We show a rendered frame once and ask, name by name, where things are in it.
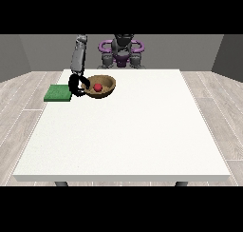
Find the brown wooden bowl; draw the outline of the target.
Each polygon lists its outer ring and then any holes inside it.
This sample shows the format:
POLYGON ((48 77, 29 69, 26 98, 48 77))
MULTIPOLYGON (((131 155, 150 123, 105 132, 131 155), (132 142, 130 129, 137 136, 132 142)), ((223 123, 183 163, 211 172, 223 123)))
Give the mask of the brown wooden bowl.
POLYGON ((88 77, 90 87, 86 88, 85 84, 82 84, 82 88, 87 96, 95 99, 102 99, 110 95, 116 86, 116 80, 109 75, 93 75, 88 77), (96 91, 94 86, 100 84, 102 86, 101 91, 96 91))

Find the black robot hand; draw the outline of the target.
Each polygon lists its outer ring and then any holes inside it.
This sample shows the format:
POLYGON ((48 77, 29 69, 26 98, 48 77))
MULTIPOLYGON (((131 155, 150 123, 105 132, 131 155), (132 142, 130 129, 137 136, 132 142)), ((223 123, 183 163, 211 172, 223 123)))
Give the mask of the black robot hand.
POLYGON ((90 87, 90 81, 83 75, 71 74, 68 80, 69 91, 77 97, 85 95, 85 92, 79 88, 79 83, 85 84, 86 88, 90 87))

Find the green square pad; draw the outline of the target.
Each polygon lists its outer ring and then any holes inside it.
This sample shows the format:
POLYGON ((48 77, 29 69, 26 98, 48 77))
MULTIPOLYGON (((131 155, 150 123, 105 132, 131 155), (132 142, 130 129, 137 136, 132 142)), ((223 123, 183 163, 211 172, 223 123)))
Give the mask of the green square pad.
POLYGON ((45 102, 69 102, 71 92, 68 85, 51 85, 44 97, 45 102))

